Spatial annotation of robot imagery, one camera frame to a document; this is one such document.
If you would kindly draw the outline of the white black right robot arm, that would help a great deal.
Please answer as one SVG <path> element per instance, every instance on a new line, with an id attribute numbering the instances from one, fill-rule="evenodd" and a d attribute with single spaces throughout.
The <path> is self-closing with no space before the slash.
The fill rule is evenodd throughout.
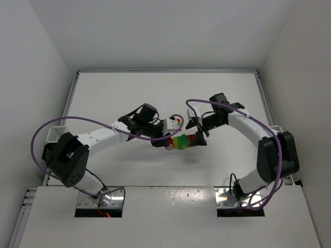
<path id="1" fill-rule="evenodd" d="M 205 146 L 209 131 L 228 125 L 249 139 L 257 147 L 256 168 L 244 177 L 236 179 L 230 192 L 241 200 L 256 190 L 272 182 L 299 171 L 299 160 L 293 134 L 279 132 L 252 117 L 245 107 L 230 103 L 223 93 L 210 97 L 212 114 L 203 116 L 197 107 L 191 106 L 192 99 L 186 101 L 189 122 L 186 129 L 197 128 L 194 146 Z"/>

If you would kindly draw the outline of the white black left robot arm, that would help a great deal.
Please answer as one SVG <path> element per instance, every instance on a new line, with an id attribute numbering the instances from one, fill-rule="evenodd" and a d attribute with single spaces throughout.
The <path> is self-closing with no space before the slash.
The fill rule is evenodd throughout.
<path id="1" fill-rule="evenodd" d="M 182 124 L 180 115 L 160 120 L 157 109 L 144 103 L 98 130 L 79 135 L 63 133 L 57 141 L 47 142 L 42 159 L 47 169 L 65 187 L 76 188 L 97 199 L 106 192 L 107 187 L 87 168 L 90 157 L 134 138 L 149 141 L 154 147 L 167 148 L 168 140 L 180 131 Z"/>

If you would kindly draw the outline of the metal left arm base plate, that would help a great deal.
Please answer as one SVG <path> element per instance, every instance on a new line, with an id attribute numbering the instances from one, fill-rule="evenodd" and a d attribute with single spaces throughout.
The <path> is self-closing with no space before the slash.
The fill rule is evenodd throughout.
<path id="1" fill-rule="evenodd" d="M 120 209 L 125 200 L 125 189 L 109 188 L 111 193 L 104 196 L 92 197 L 82 192 L 78 195 L 77 208 L 78 209 Z"/>

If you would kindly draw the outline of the multicolour lego brick stack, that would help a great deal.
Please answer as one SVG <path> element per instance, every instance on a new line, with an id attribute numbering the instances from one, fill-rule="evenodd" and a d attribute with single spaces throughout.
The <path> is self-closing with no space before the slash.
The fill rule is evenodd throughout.
<path id="1" fill-rule="evenodd" d="M 166 150 L 184 150 L 189 147 L 193 147 L 191 142 L 194 140 L 195 134 L 191 135 L 181 135 L 181 136 L 176 136 L 172 137 L 168 140 L 168 147 L 166 147 Z"/>

